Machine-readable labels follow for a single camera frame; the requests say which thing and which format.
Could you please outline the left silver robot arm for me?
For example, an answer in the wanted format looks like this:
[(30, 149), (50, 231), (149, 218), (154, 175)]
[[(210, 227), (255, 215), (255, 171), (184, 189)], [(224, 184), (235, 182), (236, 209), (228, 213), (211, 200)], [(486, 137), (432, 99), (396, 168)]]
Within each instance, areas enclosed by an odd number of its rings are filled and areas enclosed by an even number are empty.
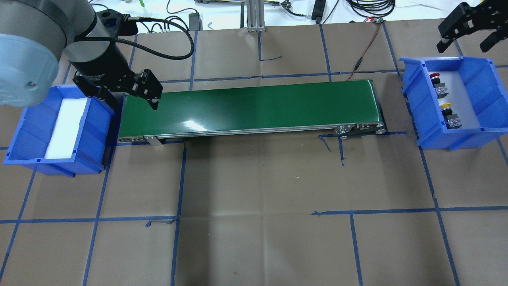
[(2, 106), (42, 103), (65, 56), (85, 97), (114, 109), (113, 93), (123, 92), (158, 108), (163, 87), (154, 73), (133, 72), (117, 47), (138, 32), (129, 14), (96, 12), (85, 0), (2, 0), (0, 7)]

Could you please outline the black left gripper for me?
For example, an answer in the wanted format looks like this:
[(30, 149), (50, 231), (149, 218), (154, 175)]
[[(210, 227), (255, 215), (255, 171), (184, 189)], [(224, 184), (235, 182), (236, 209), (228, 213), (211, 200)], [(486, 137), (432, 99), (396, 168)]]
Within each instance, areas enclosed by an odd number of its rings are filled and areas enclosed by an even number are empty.
[(158, 110), (163, 87), (149, 69), (133, 72), (126, 58), (114, 42), (97, 58), (87, 62), (73, 62), (76, 74), (73, 82), (86, 97), (96, 97), (121, 115), (122, 97), (113, 92), (124, 92), (148, 102), (152, 110)]

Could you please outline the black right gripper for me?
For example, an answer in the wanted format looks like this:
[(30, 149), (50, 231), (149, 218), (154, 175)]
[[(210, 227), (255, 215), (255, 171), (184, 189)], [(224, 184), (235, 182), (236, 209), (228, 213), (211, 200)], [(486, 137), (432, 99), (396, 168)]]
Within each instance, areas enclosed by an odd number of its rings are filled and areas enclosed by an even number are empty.
[(476, 31), (493, 30), (480, 44), (483, 53), (502, 40), (507, 39), (508, 2), (506, 0), (483, 0), (477, 6), (470, 6), (461, 2), (439, 24), (441, 40), (437, 43), (437, 50), (443, 54), (452, 40), (464, 35), (471, 35)]

